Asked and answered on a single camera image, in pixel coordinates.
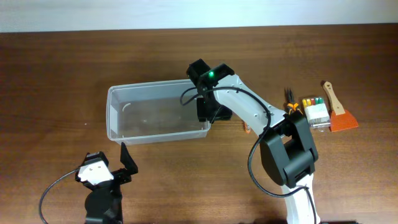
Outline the clear plastic container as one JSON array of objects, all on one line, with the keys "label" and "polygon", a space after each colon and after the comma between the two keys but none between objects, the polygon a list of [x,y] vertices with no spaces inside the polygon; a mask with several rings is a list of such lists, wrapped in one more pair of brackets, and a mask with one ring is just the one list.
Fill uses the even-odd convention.
[{"label": "clear plastic container", "polygon": [[197,104],[180,104],[197,91],[189,80],[169,80],[112,86],[106,104],[109,140],[126,145],[204,138],[211,128],[197,117]]}]

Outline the orange black long-nose pliers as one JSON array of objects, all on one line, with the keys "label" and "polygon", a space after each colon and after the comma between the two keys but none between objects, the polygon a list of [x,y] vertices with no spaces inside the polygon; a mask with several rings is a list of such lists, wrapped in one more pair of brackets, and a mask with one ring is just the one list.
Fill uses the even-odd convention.
[{"label": "orange black long-nose pliers", "polygon": [[287,114],[292,114],[296,111],[303,114],[302,110],[300,109],[300,105],[295,101],[293,91],[290,88],[285,89],[285,97],[287,100],[286,102]]}]

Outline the clear case of screwdriver bits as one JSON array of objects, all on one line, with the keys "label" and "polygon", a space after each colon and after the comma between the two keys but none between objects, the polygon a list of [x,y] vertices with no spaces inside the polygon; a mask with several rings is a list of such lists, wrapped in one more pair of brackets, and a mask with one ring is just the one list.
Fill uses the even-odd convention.
[{"label": "clear case of screwdriver bits", "polygon": [[302,100],[302,105],[311,128],[319,129],[330,127],[330,115],[322,97],[304,98]]}]

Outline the orange scraper with wooden handle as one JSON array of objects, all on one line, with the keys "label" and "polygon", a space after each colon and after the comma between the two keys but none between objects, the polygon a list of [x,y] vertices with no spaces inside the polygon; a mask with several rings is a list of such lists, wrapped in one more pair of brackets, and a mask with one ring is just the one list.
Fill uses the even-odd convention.
[{"label": "orange scraper with wooden handle", "polygon": [[331,132],[358,128],[359,124],[357,119],[348,110],[344,109],[335,95],[333,85],[330,82],[324,82],[323,89],[328,96],[331,106]]}]

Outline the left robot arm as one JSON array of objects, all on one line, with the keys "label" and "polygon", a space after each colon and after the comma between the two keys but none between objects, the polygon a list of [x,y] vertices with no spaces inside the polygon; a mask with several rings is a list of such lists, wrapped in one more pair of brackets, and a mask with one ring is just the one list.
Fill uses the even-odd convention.
[{"label": "left robot arm", "polygon": [[123,142],[120,162],[124,167],[111,172],[108,159],[100,151],[88,153],[78,168],[75,180],[91,190],[85,200],[85,223],[124,222],[121,185],[132,180],[132,176],[138,173],[138,167]]}]

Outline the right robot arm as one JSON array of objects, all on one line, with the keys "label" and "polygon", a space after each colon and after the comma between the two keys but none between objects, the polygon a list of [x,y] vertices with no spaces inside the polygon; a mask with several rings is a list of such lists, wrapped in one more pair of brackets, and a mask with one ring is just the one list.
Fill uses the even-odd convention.
[{"label": "right robot arm", "polygon": [[[197,100],[199,121],[214,123],[236,114],[257,134],[248,155],[249,176],[262,192],[285,200],[287,222],[320,223],[312,189],[318,151],[306,117],[271,106],[224,63],[211,68],[198,59],[186,74],[197,90],[192,99]],[[252,171],[256,149],[265,172],[282,193],[272,193],[256,180]]]}]

